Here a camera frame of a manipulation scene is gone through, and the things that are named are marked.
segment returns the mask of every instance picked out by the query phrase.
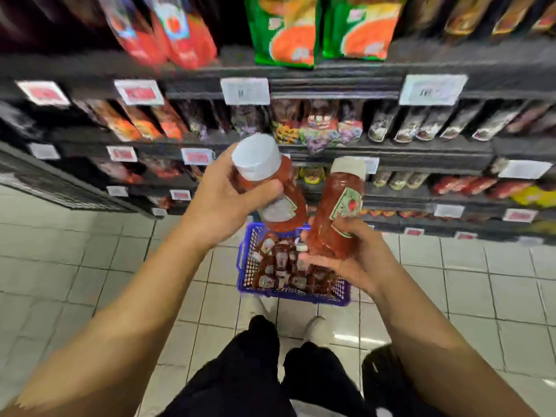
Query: white bottle cap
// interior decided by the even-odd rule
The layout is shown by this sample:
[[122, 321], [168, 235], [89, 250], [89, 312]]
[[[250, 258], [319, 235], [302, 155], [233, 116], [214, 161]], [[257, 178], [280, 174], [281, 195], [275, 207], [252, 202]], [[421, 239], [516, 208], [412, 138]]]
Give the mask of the white bottle cap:
[[255, 133], [240, 141], [232, 153], [232, 161], [246, 180], [260, 181], [278, 171], [282, 155], [274, 137]]
[[363, 158], [358, 157], [340, 157], [336, 158], [330, 168], [330, 174], [335, 172], [346, 172], [348, 174], [357, 175], [361, 180], [365, 180], [367, 175], [367, 165]]

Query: white shoe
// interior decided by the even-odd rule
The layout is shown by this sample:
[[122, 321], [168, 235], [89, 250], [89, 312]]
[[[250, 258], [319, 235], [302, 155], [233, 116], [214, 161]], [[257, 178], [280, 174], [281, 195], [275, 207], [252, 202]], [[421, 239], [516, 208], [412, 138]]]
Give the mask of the white shoe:
[[312, 342], [318, 347], [328, 347], [334, 338], [330, 325], [322, 316], [313, 317], [305, 328], [303, 342]]
[[268, 312], [266, 310], [265, 305], [262, 303], [262, 300], [254, 295], [249, 295], [246, 298], [247, 301], [247, 309], [249, 310], [249, 322], [251, 321], [251, 319], [253, 319], [255, 316], [258, 315], [263, 315], [267, 320], [270, 320], [268, 318]]

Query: white price tag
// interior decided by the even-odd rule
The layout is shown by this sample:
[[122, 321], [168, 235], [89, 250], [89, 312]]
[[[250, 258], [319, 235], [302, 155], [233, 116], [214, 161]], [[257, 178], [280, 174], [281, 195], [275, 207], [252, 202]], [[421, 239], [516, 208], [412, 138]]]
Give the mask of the white price tag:
[[550, 162], [538, 160], [509, 160], [508, 165], [500, 171], [500, 178], [524, 178], [536, 180], [552, 167]]
[[167, 216], [168, 211], [162, 208], [152, 208], [152, 214], [154, 216]]
[[365, 157], [365, 166], [367, 167], [367, 174], [376, 174], [376, 170], [379, 168], [380, 158], [378, 157]]
[[506, 209], [502, 220], [509, 222], [532, 222], [538, 213], [539, 211], [532, 209]]
[[400, 105], [454, 105], [467, 83], [465, 74], [408, 74]]
[[456, 240], [474, 240], [478, 236], [475, 232], [456, 231], [454, 238]]
[[212, 149], [182, 148], [181, 155], [185, 165], [211, 165], [215, 154]]
[[52, 81], [16, 81], [16, 84], [37, 105], [70, 105], [70, 100]]
[[189, 190], [170, 190], [172, 199], [174, 200], [191, 200], [191, 192]]
[[444, 218], [461, 218], [465, 206], [461, 204], [437, 204], [434, 209], [434, 216]]
[[129, 197], [127, 187], [125, 186], [106, 186], [106, 191], [110, 196]]
[[122, 79], [114, 81], [126, 105], [163, 105], [164, 97], [153, 80]]
[[220, 86], [228, 105], [270, 105], [267, 78], [229, 77], [220, 79]]
[[46, 143], [30, 143], [29, 150], [32, 155], [39, 160], [59, 160], [60, 154], [54, 145]]
[[520, 236], [517, 239], [516, 243], [523, 244], [526, 246], [542, 246], [544, 244], [544, 238]]
[[110, 159], [115, 162], [137, 162], [133, 146], [107, 146]]
[[422, 228], [410, 228], [407, 227], [404, 230], [404, 234], [408, 235], [408, 236], [422, 236], [425, 233], [425, 230], [423, 230]]

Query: purple shopping basket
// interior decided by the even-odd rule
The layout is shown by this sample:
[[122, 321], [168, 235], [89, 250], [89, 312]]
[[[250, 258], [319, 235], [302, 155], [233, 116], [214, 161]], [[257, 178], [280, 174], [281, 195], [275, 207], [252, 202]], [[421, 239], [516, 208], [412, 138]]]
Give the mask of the purple shopping basket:
[[[281, 233], [282, 236], [299, 237], [302, 230], [308, 230], [310, 227], [300, 227], [291, 233]], [[281, 299], [309, 301], [312, 303], [333, 304], [336, 306], [347, 306], [350, 302], [351, 286], [342, 278], [338, 278], [338, 282], [334, 287], [334, 297], [324, 294], [307, 294], [295, 288], [253, 288], [253, 276], [259, 269], [259, 264], [251, 258], [251, 252], [255, 250], [259, 242], [268, 232], [268, 229], [261, 222], [252, 222], [247, 225], [245, 231], [245, 239], [240, 244], [237, 254], [237, 270], [239, 277], [237, 278], [237, 290], [250, 294], [265, 295], [267, 297], [279, 297]]]

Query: person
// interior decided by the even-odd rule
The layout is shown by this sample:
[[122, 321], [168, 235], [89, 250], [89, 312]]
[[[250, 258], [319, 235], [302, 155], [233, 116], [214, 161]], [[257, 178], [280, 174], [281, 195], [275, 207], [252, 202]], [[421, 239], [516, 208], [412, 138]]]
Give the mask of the person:
[[[119, 298], [38, 366], [2, 417], [134, 415], [205, 254], [281, 194], [279, 181], [238, 194], [228, 179], [234, 147], [207, 168], [180, 225]], [[392, 338], [364, 360], [364, 399], [323, 347], [329, 330], [322, 319], [311, 322], [308, 342], [287, 354], [280, 384], [276, 328], [254, 301], [248, 330], [205, 364], [162, 416], [536, 415], [397, 263], [380, 232], [356, 218], [334, 224], [358, 237], [357, 254], [305, 259], [365, 291]]]

